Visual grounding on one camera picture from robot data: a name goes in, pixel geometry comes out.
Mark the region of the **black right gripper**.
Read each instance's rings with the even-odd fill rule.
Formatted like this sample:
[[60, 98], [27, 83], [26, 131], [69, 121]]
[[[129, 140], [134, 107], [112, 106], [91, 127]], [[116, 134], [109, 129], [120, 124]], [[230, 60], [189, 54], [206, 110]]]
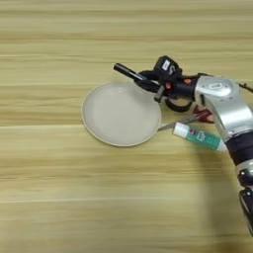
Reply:
[[[195, 90], [200, 75], [178, 76], [175, 79], [159, 78], [153, 70], [142, 70], [139, 75], [149, 80], [135, 80], [134, 83], [143, 90], [156, 93], [154, 100], [160, 102], [163, 97], [189, 101], [195, 100]], [[158, 80], [159, 85], [150, 80]]]

